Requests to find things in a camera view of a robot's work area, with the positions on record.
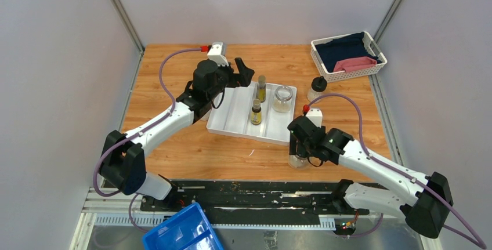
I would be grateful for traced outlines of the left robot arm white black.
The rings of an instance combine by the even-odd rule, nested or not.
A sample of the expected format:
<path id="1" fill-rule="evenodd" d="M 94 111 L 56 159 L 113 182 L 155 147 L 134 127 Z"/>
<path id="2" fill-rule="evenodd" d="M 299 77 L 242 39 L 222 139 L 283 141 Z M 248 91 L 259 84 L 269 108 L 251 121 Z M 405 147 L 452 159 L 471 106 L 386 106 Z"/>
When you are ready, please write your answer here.
<path id="1" fill-rule="evenodd" d="M 176 132 L 193 125 L 212 108 L 217 108 L 215 98 L 224 98 L 227 88 L 250 85 L 255 71 L 239 57 L 234 61 L 237 73 L 229 64 L 220 66 L 210 59 L 200 61 L 193 72 L 193 79 L 163 113 L 126 133 L 110 132 L 93 180 L 97 181 L 101 176 L 119 193 L 146 195 L 154 198 L 163 211 L 173 210 L 178 203 L 176 187 L 167 178 L 148 172 L 145 159 Z"/>

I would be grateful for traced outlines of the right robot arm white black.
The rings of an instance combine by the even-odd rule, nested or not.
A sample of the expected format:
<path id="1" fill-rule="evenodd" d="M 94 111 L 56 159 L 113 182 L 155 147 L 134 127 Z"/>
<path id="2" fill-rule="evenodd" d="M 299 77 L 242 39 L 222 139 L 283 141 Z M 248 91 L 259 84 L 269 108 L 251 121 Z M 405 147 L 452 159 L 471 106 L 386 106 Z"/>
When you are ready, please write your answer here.
<path id="1" fill-rule="evenodd" d="M 431 176 L 407 169 L 370 150 L 350 134 L 316 126 L 302 115 L 288 130 L 301 152 L 308 158 L 332 162 L 361 172 L 382 188 L 368 187 L 351 180 L 341 180 L 332 192 L 334 211 L 367 209 L 403 219 L 418 234 L 438 238 L 453 205 L 447 178 L 437 172 Z"/>

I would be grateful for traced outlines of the yellow label sauce bottle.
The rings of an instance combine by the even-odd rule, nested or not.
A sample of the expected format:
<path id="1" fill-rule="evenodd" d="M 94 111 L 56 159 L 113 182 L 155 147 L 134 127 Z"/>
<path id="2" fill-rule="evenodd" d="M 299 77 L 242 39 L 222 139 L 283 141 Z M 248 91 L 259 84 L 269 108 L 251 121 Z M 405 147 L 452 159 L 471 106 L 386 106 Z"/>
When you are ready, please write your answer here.
<path id="1" fill-rule="evenodd" d="M 266 77 L 260 75 L 256 85 L 256 98 L 263 103 L 266 100 Z"/>
<path id="2" fill-rule="evenodd" d="M 259 125 L 262 122 L 261 102 L 258 99 L 254 99 L 252 102 L 250 122 L 253 125 Z"/>

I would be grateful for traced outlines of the glass jar with grains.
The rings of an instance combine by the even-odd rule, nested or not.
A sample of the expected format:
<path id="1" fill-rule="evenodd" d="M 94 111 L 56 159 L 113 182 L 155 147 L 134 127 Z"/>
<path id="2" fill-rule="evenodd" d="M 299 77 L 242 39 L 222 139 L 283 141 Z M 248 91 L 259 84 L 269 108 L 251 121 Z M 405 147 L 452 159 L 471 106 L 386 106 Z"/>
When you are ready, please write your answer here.
<path id="1" fill-rule="evenodd" d="M 290 112 L 293 95 L 293 90 L 289 86 L 278 86 L 274 91 L 273 110 L 279 113 Z"/>

